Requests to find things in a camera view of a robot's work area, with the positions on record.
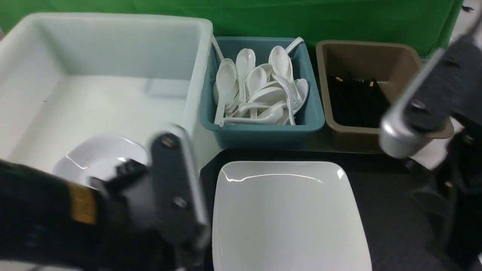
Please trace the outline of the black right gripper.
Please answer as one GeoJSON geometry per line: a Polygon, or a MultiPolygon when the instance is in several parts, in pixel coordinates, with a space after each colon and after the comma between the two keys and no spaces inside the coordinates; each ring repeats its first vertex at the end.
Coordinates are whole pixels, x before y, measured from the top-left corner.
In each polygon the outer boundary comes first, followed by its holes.
{"type": "Polygon", "coordinates": [[[455,134],[428,177],[410,192],[435,234],[427,250],[445,268],[470,268],[481,254],[481,139],[455,134]]]}

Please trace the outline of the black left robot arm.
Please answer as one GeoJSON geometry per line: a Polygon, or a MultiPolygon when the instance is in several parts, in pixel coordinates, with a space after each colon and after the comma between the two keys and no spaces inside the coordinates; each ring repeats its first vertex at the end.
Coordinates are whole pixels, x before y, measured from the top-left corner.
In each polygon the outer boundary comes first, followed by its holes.
{"type": "Polygon", "coordinates": [[[83,271],[175,271],[174,250],[137,229],[122,190],[1,161],[1,260],[83,271]]]}

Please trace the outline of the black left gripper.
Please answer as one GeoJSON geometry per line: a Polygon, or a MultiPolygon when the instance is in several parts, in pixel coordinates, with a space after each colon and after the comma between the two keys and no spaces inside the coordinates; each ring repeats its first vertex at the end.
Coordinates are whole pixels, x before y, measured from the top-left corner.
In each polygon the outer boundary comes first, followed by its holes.
{"type": "Polygon", "coordinates": [[[155,226],[156,211],[148,167],[127,160],[112,177],[95,176],[105,225],[90,264],[92,271],[176,271],[174,247],[155,226]]]}

